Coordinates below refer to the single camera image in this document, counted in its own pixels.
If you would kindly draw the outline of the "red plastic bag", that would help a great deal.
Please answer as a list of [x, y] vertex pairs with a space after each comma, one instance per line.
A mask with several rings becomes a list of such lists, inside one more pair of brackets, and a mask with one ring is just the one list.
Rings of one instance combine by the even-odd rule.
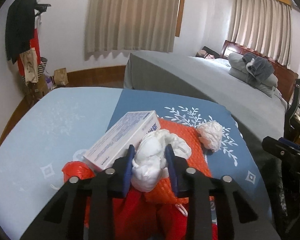
[[66, 183], [71, 177], [82, 179], [90, 179], [95, 176], [93, 170], [81, 161], [70, 161], [62, 168], [63, 180]]

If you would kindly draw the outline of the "beige window curtain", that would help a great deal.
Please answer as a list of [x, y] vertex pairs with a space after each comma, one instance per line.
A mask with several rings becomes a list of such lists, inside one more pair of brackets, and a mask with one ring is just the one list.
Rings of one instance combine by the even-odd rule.
[[278, 0], [233, 0], [228, 40], [282, 66], [290, 59], [291, 6]]
[[85, 52], [173, 51], [179, 0], [89, 0]]

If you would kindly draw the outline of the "beige left window curtain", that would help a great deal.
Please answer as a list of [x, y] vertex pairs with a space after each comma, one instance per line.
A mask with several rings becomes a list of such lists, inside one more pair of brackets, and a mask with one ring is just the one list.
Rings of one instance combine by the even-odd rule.
[[89, 0], [85, 52], [173, 51], [179, 0]]

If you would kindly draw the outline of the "orange foam net sleeve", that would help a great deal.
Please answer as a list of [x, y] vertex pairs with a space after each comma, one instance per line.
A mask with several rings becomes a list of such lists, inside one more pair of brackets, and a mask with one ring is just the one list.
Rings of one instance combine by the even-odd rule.
[[[176, 122], [160, 119], [159, 123], [161, 128], [168, 130], [170, 133], [177, 135], [183, 139], [191, 149], [191, 155], [185, 157], [181, 161], [182, 156], [174, 149], [175, 161], [181, 167], [181, 172], [184, 173], [188, 167], [195, 168], [202, 172], [205, 176], [211, 177], [211, 172], [205, 161], [202, 145], [198, 137], [198, 132], [194, 127], [185, 126]], [[169, 178], [162, 178], [157, 183], [156, 187], [147, 193], [143, 194], [145, 200], [154, 204], [187, 204], [188, 198], [177, 198], [171, 188], [171, 182]]]

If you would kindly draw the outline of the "white plastic bag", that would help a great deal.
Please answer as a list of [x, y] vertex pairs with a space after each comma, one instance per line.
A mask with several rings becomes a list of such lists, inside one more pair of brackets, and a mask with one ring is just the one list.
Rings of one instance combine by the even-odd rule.
[[140, 192], [152, 191], [159, 180], [168, 177], [165, 147], [171, 145], [174, 155], [189, 159], [190, 146], [184, 139], [167, 129], [160, 129], [145, 135], [132, 160], [132, 180]]

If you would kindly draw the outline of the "red knit glove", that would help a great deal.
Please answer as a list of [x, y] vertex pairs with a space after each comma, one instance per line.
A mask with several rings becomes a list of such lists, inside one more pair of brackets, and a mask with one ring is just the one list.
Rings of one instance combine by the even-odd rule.
[[185, 239], [187, 217], [173, 204], [147, 202], [133, 187], [112, 200], [115, 239]]

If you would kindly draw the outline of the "folded grey blanket stack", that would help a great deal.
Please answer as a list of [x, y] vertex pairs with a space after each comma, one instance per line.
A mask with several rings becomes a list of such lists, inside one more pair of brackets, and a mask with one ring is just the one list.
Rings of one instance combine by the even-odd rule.
[[229, 74], [260, 90], [272, 98], [277, 91], [278, 78], [274, 74], [273, 65], [265, 58], [253, 53], [231, 53], [228, 56], [230, 63]]

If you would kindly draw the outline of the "white tissue ball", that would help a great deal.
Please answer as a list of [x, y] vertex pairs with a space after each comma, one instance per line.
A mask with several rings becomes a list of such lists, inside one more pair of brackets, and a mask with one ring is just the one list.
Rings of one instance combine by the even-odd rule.
[[217, 121], [208, 121], [200, 124], [196, 131], [199, 134], [199, 140], [208, 150], [213, 153], [221, 148], [223, 137], [223, 127]]

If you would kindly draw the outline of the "beige canvas tote bag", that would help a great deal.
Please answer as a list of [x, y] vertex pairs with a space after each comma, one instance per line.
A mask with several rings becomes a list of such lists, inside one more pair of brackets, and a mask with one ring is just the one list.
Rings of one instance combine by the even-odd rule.
[[24, 67], [25, 83], [38, 82], [38, 62], [35, 48], [31, 48], [20, 54], [20, 59]]

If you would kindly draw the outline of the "black bin with liner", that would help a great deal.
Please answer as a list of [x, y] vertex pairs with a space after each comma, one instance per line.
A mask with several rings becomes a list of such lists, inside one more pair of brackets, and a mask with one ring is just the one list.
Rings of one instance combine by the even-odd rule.
[[287, 239], [290, 224], [299, 215], [299, 181], [292, 167], [277, 159], [266, 160], [261, 168], [270, 199], [274, 226], [281, 237]]

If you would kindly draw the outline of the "brown paper bag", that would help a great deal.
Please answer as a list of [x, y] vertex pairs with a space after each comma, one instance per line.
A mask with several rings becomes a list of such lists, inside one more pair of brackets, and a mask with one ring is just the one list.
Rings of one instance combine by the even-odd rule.
[[66, 86], [69, 83], [66, 68], [55, 70], [53, 80], [56, 86]]

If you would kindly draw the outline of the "black office chair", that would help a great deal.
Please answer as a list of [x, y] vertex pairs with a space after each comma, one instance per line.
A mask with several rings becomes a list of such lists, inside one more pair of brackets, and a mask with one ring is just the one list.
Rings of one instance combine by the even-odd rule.
[[284, 138], [300, 143], [300, 79], [296, 79], [292, 101], [285, 114]]

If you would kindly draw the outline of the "white medicine box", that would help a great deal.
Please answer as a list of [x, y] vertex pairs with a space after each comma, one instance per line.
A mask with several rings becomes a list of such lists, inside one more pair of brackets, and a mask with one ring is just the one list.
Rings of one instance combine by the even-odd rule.
[[127, 112], [83, 157], [94, 170], [105, 170], [125, 156], [130, 145], [137, 148], [146, 134], [158, 129], [160, 124], [155, 111]]

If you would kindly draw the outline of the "blue patterned tablecloth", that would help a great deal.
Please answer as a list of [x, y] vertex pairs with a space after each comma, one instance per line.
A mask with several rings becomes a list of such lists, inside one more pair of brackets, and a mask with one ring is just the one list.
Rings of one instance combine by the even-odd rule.
[[230, 175], [272, 218], [261, 174], [242, 138], [243, 127], [219, 104], [187, 96], [130, 89], [58, 88], [42, 98], [0, 146], [0, 226], [19, 239], [63, 185], [63, 166], [83, 153], [124, 114], [155, 111], [160, 118], [224, 128], [221, 149], [205, 155], [214, 178]]

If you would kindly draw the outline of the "beige right window curtain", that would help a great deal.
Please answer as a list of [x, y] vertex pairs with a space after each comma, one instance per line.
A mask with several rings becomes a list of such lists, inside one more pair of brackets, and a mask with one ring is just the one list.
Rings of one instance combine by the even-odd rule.
[[278, 0], [233, 0], [228, 40], [282, 66], [290, 59], [291, 6]]

